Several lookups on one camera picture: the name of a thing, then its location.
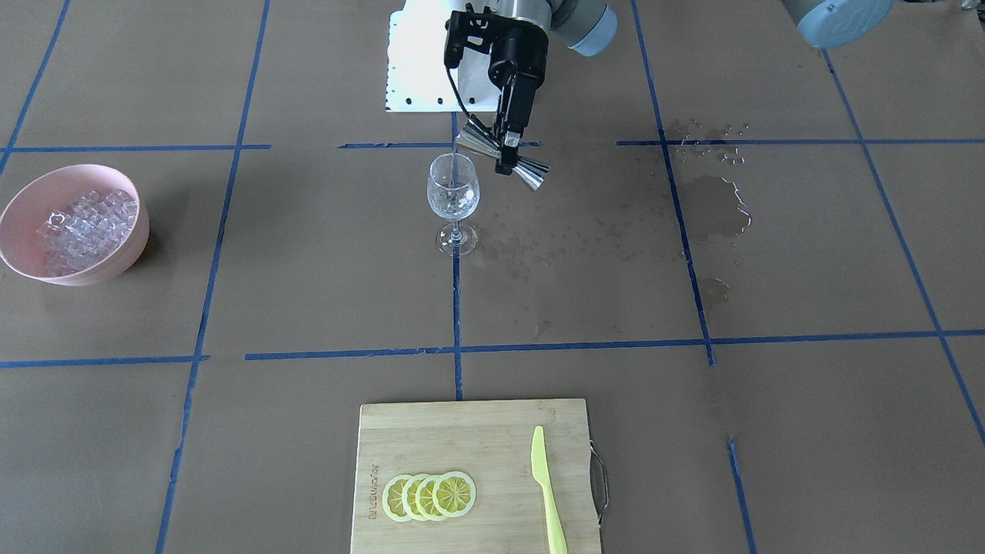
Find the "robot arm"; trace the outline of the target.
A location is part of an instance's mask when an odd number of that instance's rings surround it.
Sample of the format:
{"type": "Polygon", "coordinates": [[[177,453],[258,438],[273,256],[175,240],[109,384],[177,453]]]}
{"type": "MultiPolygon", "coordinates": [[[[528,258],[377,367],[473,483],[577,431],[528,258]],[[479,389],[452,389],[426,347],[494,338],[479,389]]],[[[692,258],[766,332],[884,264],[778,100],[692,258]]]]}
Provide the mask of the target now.
{"type": "MultiPolygon", "coordinates": [[[[798,34],[809,46],[847,45],[879,25],[893,1],[782,1],[798,34]]],[[[489,57],[488,78],[497,90],[496,118],[485,128],[493,144],[495,170],[518,172],[519,147],[537,91],[546,78],[549,36],[583,57],[611,45],[619,19],[605,1],[496,1],[476,11],[467,4],[446,20],[447,69],[465,49],[489,57]]]]}

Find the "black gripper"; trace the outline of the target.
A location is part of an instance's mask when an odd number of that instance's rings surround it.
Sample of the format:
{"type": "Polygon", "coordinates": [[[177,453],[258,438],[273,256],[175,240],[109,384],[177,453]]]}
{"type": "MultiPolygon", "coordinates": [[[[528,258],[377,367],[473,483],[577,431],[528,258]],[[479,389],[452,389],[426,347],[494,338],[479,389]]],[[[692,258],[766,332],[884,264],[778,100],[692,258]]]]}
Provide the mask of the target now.
{"type": "Polygon", "coordinates": [[[539,87],[546,74],[548,35],[532,22],[506,20],[489,53],[489,80],[499,88],[492,132],[499,154],[496,173],[511,175],[539,87]]]}

